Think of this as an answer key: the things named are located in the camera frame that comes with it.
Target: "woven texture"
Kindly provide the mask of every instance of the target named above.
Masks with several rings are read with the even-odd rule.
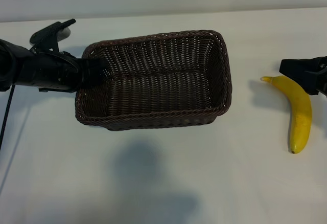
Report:
[[[105,81],[76,94],[76,118],[110,130],[208,124],[231,103],[222,36],[185,31],[94,43],[82,58],[105,58]]]

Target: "banana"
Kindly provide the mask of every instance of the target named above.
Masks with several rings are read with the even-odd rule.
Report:
[[[286,76],[262,77],[261,80],[272,84],[289,99],[292,106],[290,149],[292,153],[301,152],[309,139],[312,121],[309,95],[300,85]]]

